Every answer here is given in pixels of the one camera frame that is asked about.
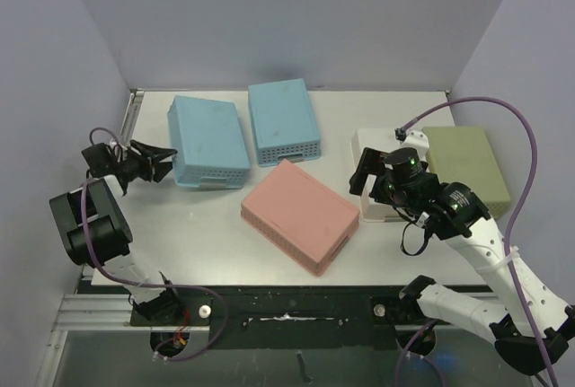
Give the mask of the white perforated plastic basket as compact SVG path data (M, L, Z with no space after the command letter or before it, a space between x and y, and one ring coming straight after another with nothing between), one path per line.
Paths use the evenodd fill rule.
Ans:
M365 147L391 153L401 148L395 139L392 128L360 128L351 138L351 154L353 167L357 168L360 156ZM360 214L365 222L401 222L399 215L388 205L376 203L369 193L376 182L376 177L371 175L363 194L360 196Z

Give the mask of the pink plastic basket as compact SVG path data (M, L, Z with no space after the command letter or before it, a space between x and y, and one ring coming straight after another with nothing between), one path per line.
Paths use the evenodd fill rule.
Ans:
M288 160L245 197L240 215L316 277L359 226L358 207Z

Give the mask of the green perforated plastic basket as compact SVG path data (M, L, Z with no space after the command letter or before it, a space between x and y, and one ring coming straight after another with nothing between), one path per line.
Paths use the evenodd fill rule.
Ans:
M429 170L441 182L463 183L491 216L501 218L510 207L511 197L484 129L424 127L422 131L429 140Z

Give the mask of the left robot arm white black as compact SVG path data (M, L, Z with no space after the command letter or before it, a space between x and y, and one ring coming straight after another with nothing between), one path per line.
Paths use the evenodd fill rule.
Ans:
M49 207L67 256L78 266L103 268L131 294L137 314L150 322L171 325L184 312L171 282L137 260L119 199L133 180L160 182L173 168L173 148L146 145L91 145L82 151L87 163L83 186L52 198Z

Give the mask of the blue plastic basket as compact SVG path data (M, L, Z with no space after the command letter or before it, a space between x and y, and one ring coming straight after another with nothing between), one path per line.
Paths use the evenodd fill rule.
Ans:
M321 157L320 131L302 78L249 86L248 110L261 167L294 157Z
M235 105L177 95L167 111L174 181L194 189L240 189L251 162Z

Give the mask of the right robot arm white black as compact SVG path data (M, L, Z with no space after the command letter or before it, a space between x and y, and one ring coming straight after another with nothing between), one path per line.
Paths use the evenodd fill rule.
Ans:
M487 303L417 276L399 294L401 315L412 323L437 319L491 343L518 372L532 376L556 363L574 337L574 309L553 293L521 259L504 247L488 208L463 183L442 183L412 147L384 153L364 148L349 180L361 195L394 208L409 224L437 237L462 256L498 297Z

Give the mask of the blue bottom plastic basket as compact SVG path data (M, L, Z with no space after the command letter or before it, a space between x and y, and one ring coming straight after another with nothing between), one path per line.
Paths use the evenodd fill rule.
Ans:
M194 189L240 189L251 162L235 105L177 95L167 111L174 181Z

